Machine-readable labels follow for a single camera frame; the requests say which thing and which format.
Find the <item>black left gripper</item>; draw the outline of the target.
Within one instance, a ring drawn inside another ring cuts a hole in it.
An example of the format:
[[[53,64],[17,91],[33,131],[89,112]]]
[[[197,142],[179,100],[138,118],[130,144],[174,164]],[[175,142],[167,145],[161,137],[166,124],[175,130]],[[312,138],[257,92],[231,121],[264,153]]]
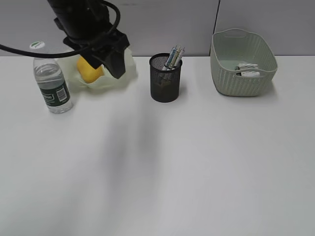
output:
[[[117,29],[111,33],[101,33],[92,40],[81,41],[80,44],[67,36],[63,43],[77,51],[94,69],[103,65],[116,79],[126,72],[125,50],[130,43],[127,35]]]

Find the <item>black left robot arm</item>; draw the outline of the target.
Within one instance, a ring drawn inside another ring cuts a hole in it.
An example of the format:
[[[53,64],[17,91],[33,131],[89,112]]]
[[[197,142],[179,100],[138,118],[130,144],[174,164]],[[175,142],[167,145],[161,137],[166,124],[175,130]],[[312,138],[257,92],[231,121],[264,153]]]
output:
[[[103,65],[118,79],[126,72],[125,50],[130,43],[117,26],[119,9],[105,0],[50,0],[57,27],[66,34],[63,43],[94,69]]]

